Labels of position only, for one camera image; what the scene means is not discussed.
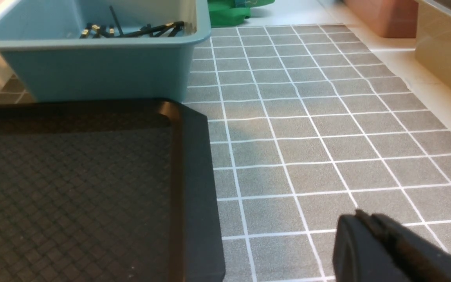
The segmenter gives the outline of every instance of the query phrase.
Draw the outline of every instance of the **black plastic object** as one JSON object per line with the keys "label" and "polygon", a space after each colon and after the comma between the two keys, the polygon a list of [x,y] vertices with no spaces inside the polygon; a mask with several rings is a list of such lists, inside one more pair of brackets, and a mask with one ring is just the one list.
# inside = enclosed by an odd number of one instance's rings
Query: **black plastic object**
{"label": "black plastic object", "polygon": [[220,282],[213,181],[183,105],[0,106],[0,282]]}
{"label": "black plastic object", "polygon": [[383,214],[342,215],[333,253],[337,282],[451,282],[451,255]]}

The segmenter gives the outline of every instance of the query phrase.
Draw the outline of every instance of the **green bag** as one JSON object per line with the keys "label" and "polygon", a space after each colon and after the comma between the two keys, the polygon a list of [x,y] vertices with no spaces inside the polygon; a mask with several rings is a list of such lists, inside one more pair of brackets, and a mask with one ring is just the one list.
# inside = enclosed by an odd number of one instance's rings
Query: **green bag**
{"label": "green bag", "polygon": [[274,0],[254,0],[246,2],[246,7],[236,7],[235,0],[208,0],[211,27],[233,27],[249,18],[250,7],[259,7],[273,3]]}

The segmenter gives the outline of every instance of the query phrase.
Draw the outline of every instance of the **white grout line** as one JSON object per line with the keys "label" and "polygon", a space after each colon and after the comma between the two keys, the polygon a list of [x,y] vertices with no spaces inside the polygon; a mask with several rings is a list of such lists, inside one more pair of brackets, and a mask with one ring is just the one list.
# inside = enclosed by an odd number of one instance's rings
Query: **white grout line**
{"label": "white grout line", "polygon": [[[401,189],[424,189],[424,188],[435,188],[435,187],[451,187],[450,183],[442,184],[425,184],[425,185],[412,185],[403,187],[383,187],[383,188],[363,188],[363,189],[351,189],[351,193],[368,193],[368,192],[380,192],[380,191],[392,191]],[[319,195],[332,195],[332,194],[347,194],[347,190],[336,190],[336,191],[320,191],[320,192],[308,192],[308,193],[297,193],[297,197],[304,196],[319,196]],[[274,198],[286,198],[291,197],[292,194],[273,194],[273,195],[258,195],[258,196],[243,196],[242,200],[261,200],[261,199],[274,199]],[[227,201],[237,201],[238,197],[230,198],[217,198],[218,202]]]}
{"label": "white grout line", "polygon": [[[265,107],[265,103],[264,103],[263,100],[262,100],[262,96],[261,96],[261,93],[260,93],[260,88],[258,87],[258,84],[256,83],[256,78],[255,78],[254,72],[253,72],[253,70],[252,70],[252,65],[250,64],[250,61],[249,61],[249,58],[248,58],[248,55],[247,55],[247,51],[246,51],[246,49],[245,49],[245,46],[243,45],[243,40],[242,40],[241,37],[240,37],[240,43],[241,43],[241,46],[242,46],[242,48],[243,48],[243,53],[245,54],[245,57],[247,58],[248,68],[250,69],[250,74],[252,75],[252,79],[253,79],[253,81],[254,81],[254,83],[255,83],[255,87],[256,87],[257,94],[258,94],[258,98],[261,100],[260,102],[261,102],[261,104],[262,104],[263,112],[264,112],[264,114],[265,114],[265,117],[267,117],[267,122],[268,122],[268,124],[269,124],[269,128],[270,128],[270,130],[271,130],[272,137],[273,137],[274,139],[276,139],[276,134],[274,133],[274,127],[272,126],[272,123],[271,123],[271,121],[269,120],[269,115],[268,115],[267,109],[266,109],[266,107]],[[308,225],[307,225],[307,222],[306,222],[306,218],[305,218],[305,216],[304,216],[304,211],[302,210],[302,206],[300,205],[299,199],[297,198],[297,196],[295,196],[295,189],[294,189],[294,187],[293,187],[293,183],[292,183],[292,180],[291,180],[291,178],[290,178],[290,175],[288,174],[288,169],[287,169],[286,166],[284,165],[284,164],[285,164],[285,159],[283,158],[283,154],[281,153],[280,145],[278,144],[278,141],[276,141],[276,140],[274,140],[274,144],[276,145],[276,149],[277,149],[277,151],[278,151],[278,156],[279,156],[279,158],[280,158],[280,161],[281,161],[281,163],[283,164],[283,170],[284,170],[284,172],[285,172],[285,176],[286,176],[286,178],[287,178],[288,185],[290,186],[290,190],[292,191],[293,198],[294,198],[294,200],[295,200],[295,204],[297,205],[297,209],[298,209],[298,211],[299,211],[299,216],[300,216],[300,218],[302,219],[302,224],[303,224],[303,226],[304,226],[305,231],[308,231]],[[310,234],[307,235],[307,238],[308,238],[309,244],[311,245],[313,254],[314,254],[314,256],[315,256],[315,259],[316,259],[316,261],[317,261],[317,264],[318,264],[318,268],[319,268],[320,274],[321,274],[322,277],[324,277],[324,276],[325,276],[325,272],[324,272],[324,270],[323,270],[323,264],[322,264],[322,262],[321,262],[321,259],[320,259],[319,255],[318,255],[318,251],[316,250],[316,246],[315,246],[315,244],[314,244],[314,242],[313,242],[313,239],[312,239],[312,237],[311,237]]]}
{"label": "white grout line", "polygon": [[[215,61],[215,52],[211,51],[211,55],[213,56],[213,64],[215,66],[215,70],[217,70],[217,62]],[[220,78],[218,76],[218,72],[215,72],[216,78],[217,78],[217,82],[218,82],[218,92],[220,95],[220,100],[222,101],[222,114],[224,116],[224,124],[225,124],[225,133],[227,135],[227,139],[230,142],[231,141],[231,135],[229,134],[229,127],[227,126],[227,114],[226,114],[226,107],[224,106],[224,98],[222,96],[222,88],[220,87]],[[243,232],[245,235],[248,235],[248,227],[247,227],[247,218],[245,216],[245,209],[243,207],[243,200],[241,200],[241,190],[240,190],[240,184],[238,181],[238,173],[235,169],[236,166],[236,161],[234,159],[234,154],[233,154],[233,146],[231,143],[229,143],[229,156],[231,157],[231,165],[233,166],[233,175],[234,175],[234,182],[236,185],[236,193],[238,195],[238,203],[240,205],[240,214],[241,214],[241,222],[243,225]],[[252,247],[250,245],[250,240],[248,238],[245,239],[245,244],[247,247],[247,253],[248,253],[248,259],[249,259],[249,263],[250,263],[250,271],[252,273],[252,280],[253,282],[257,282],[257,278],[256,278],[256,271],[255,271],[255,264],[254,264],[254,258],[253,258],[253,254],[252,254]]]}
{"label": "white grout line", "polygon": [[[449,220],[435,220],[435,221],[424,221],[424,222],[411,222],[411,223],[402,223],[401,225],[405,227],[410,226],[423,226],[423,225],[436,225],[436,224],[449,224],[451,223],[451,219]],[[297,236],[297,235],[306,235],[306,234],[321,234],[321,233],[335,233],[337,229],[322,229],[322,230],[311,230],[309,232],[306,231],[294,231],[294,232],[273,232],[273,233],[259,233],[259,234],[249,234],[245,235],[237,235],[237,236],[224,236],[222,237],[223,241],[226,240],[238,240],[238,239],[252,239],[252,238],[262,238],[262,237],[280,237],[280,236]]]}
{"label": "white grout line", "polygon": [[[389,106],[381,99],[381,97],[377,94],[377,92],[375,91],[374,87],[372,86],[371,82],[369,81],[369,78],[365,78],[364,75],[362,75],[358,69],[356,69],[355,66],[352,65],[351,61],[349,61],[349,59],[347,58],[347,56],[345,56],[344,52],[342,52],[342,50],[340,50],[340,47],[337,46],[337,44],[333,41],[333,39],[326,34],[326,36],[328,37],[328,39],[331,40],[331,42],[334,44],[335,48],[337,48],[337,50],[339,50],[340,53],[342,53],[342,56],[346,59],[346,61],[351,65],[351,67],[360,75],[360,77],[362,79],[365,79],[365,81],[368,83],[368,85],[370,86],[370,89],[372,89],[372,91],[376,94],[376,96],[381,100],[381,102],[384,104],[384,106],[391,112],[391,114],[393,114],[395,117],[396,115],[391,111],[391,109],[389,108]],[[402,127],[406,129],[406,127],[401,123],[401,121],[396,117],[397,121],[402,125]],[[392,176],[392,178],[394,178],[394,180],[397,182],[397,184],[401,187],[401,183],[399,182],[399,180],[396,178],[396,175],[394,175],[393,171],[391,170],[391,168],[388,166],[388,164],[385,162],[385,160],[382,160],[383,164],[385,165],[385,167],[387,168],[387,170],[390,172],[390,175]],[[405,189],[401,189],[403,195],[406,197],[406,199],[408,200],[408,202],[410,203],[410,205],[413,207],[413,209],[415,210],[415,213],[417,213],[417,216],[419,216],[420,220],[422,222],[425,222],[423,216],[421,215],[419,209],[415,206],[415,203],[413,203],[413,200],[410,198],[410,196],[408,196],[408,194],[406,193]],[[425,225],[426,228],[429,230],[429,232],[431,232],[431,234],[433,235],[434,239],[436,240],[436,242],[442,247],[442,249],[444,251],[447,251],[446,246],[443,244],[443,242],[437,237],[437,235],[435,234],[435,232],[433,231],[433,229],[431,229],[431,227],[429,227],[427,224]]]}
{"label": "white grout line", "polygon": [[311,278],[297,278],[297,279],[287,279],[287,280],[268,280],[264,282],[320,282],[334,280],[335,276],[325,276],[325,277],[311,277]]}
{"label": "white grout line", "polygon": [[[369,64],[369,65],[356,65],[357,67],[369,67],[369,66],[385,66],[385,64]],[[323,68],[342,68],[345,66],[327,66],[327,67],[323,67]],[[304,70],[304,69],[317,69],[318,67],[299,67],[299,68],[287,68],[287,70]],[[284,70],[283,68],[271,68],[271,69],[253,69],[253,71],[275,71],[275,70]],[[245,70],[245,69],[239,69],[239,70],[222,70],[222,71],[218,71],[219,73],[222,72],[240,72],[240,71],[249,71],[249,70]],[[190,71],[190,73],[215,73],[215,71]]]}
{"label": "white grout line", "polygon": [[[320,134],[320,132],[319,132],[319,130],[318,130],[316,124],[314,123],[313,118],[312,118],[311,115],[309,114],[308,109],[307,109],[307,107],[306,107],[306,104],[304,103],[304,101],[303,101],[302,98],[301,98],[301,95],[300,95],[300,93],[299,93],[299,89],[298,89],[298,88],[296,87],[296,85],[294,84],[294,82],[293,82],[293,80],[292,80],[292,77],[290,76],[290,73],[288,72],[288,70],[287,70],[287,68],[286,68],[286,66],[285,66],[285,63],[284,63],[283,60],[281,59],[280,54],[279,54],[277,48],[276,48],[275,45],[274,45],[274,41],[272,40],[272,37],[271,37],[271,36],[268,36],[268,37],[269,37],[269,40],[270,40],[270,42],[271,42],[271,44],[272,44],[272,46],[273,46],[273,48],[274,48],[274,51],[276,52],[276,55],[278,56],[278,58],[279,58],[279,60],[280,60],[280,62],[281,62],[281,65],[283,66],[283,69],[285,70],[286,76],[288,77],[288,79],[290,80],[290,83],[291,83],[291,84],[293,85],[293,87],[295,88],[295,93],[296,93],[297,97],[299,98],[299,101],[300,101],[300,103],[302,104],[302,107],[304,107],[304,111],[306,112],[306,115],[307,115],[309,121],[311,122],[311,126],[312,126],[313,129],[315,130],[316,135],[319,137],[319,140],[320,140],[322,146],[324,147],[324,150],[325,150],[326,154],[328,155],[329,159],[330,159],[331,161],[333,161],[332,155],[330,154],[330,151],[328,150],[326,144],[324,143],[323,139],[321,138],[321,134]],[[347,184],[346,184],[346,182],[345,182],[343,176],[341,175],[340,171],[338,170],[337,165],[336,165],[335,163],[333,163],[333,166],[334,166],[336,172],[338,173],[338,175],[339,175],[341,181],[343,182],[344,187],[345,187],[347,190],[349,190],[349,187],[347,187]],[[292,190],[292,194],[294,195],[294,199],[295,199],[296,202],[297,202],[297,207],[298,207],[299,210],[300,210],[301,218],[302,218],[303,223],[304,223],[304,228],[306,229],[306,231],[309,231],[309,228],[308,228],[308,224],[307,224],[306,218],[305,218],[305,216],[304,216],[304,213],[303,213],[303,211],[302,211],[302,208],[300,207],[299,199],[297,198],[297,194],[296,194],[296,192],[295,192],[295,188],[294,188],[293,185],[292,185],[291,178],[290,178],[290,175],[288,174],[288,169],[286,168],[286,165],[284,166],[284,169],[285,169],[285,173],[286,173],[286,175],[287,175],[287,179],[288,179],[288,181],[290,182],[290,189]],[[352,195],[349,194],[349,196],[351,197],[351,200],[353,201],[354,205],[356,206],[356,205],[357,205],[357,204],[356,204],[356,201],[354,200],[354,198],[352,197]],[[308,234],[308,239],[309,239],[309,243],[311,244],[311,247],[313,248],[313,253],[314,253],[315,257],[316,257],[316,260],[317,260],[317,263],[318,263],[318,267],[319,267],[319,270],[320,270],[320,274],[321,274],[322,277],[324,277],[324,276],[325,276],[325,271],[324,271],[324,268],[323,268],[323,264],[322,264],[321,258],[320,258],[319,255],[318,255],[318,250],[316,249],[316,246],[315,246],[315,244],[314,244],[314,242],[313,242],[313,239],[312,239],[312,237],[311,237],[310,234]]]}

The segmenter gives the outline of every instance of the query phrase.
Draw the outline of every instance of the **black tool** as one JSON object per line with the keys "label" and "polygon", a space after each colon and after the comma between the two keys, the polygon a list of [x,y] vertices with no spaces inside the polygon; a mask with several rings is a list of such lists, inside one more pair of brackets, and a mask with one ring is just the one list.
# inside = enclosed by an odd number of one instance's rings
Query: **black tool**
{"label": "black tool", "polygon": [[80,39],[87,38],[90,35],[90,32],[92,31],[92,24],[87,23],[85,29],[81,33]]}
{"label": "black tool", "polygon": [[114,25],[109,25],[109,37],[114,37]]}
{"label": "black tool", "polygon": [[168,37],[175,37],[175,35],[177,35],[177,33],[179,33],[179,31],[182,30],[182,27],[175,27],[170,34],[168,35]]}
{"label": "black tool", "polygon": [[124,35],[120,35],[119,37],[139,37],[139,36],[143,36],[145,34],[150,34],[153,32],[160,33],[163,30],[166,30],[165,32],[167,32],[172,27],[183,27],[183,26],[184,26],[184,22],[178,21],[178,22],[174,22],[174,23],[167,23],[166,25],[158,25],[157,27],[151,27],[151,28],[142,29],[142,30],[132,32],[132,33],[127,33]]}
{"label": "black tool", "polygon": [[116,13],[114,12],[114,8],[112,6],[109,6],[109,9],[111,10],[112,17],[114,18],[114,23],[116,24],[116,27],[118,27],[120,36],[123,36],[123,30],[121,29],[121,25],[119,24],[118,17],[116,16]]}

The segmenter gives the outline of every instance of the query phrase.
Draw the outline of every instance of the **gray tile floor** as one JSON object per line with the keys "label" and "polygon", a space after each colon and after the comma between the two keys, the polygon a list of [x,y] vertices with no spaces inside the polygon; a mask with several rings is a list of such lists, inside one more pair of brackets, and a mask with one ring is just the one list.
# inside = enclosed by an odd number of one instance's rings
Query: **gray tile floor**
{"label": "gray tile floor", "polygon": [[451,253],[451,132],[347,27],[214,29],[185,104],[209,119],[225,281],[334,280],[356,207]]}

